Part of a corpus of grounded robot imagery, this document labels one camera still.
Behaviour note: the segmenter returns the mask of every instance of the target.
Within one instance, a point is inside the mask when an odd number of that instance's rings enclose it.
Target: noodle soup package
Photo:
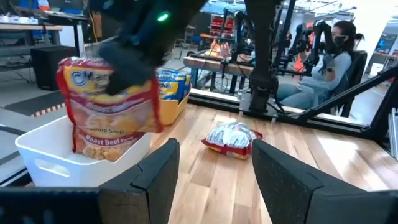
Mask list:
[[[217,126],[201,141],[209,149],[221,154],[247,159],[251,155],[251,144],[257,138],[262,138],[262,134],[235,121]]]
[[[110,96],[104,91],[112,72],[102,59],[66,58],[57,83],[73,124],[73,152],[116,161],[145,132],[158,133],[163,126],[156,77]]]

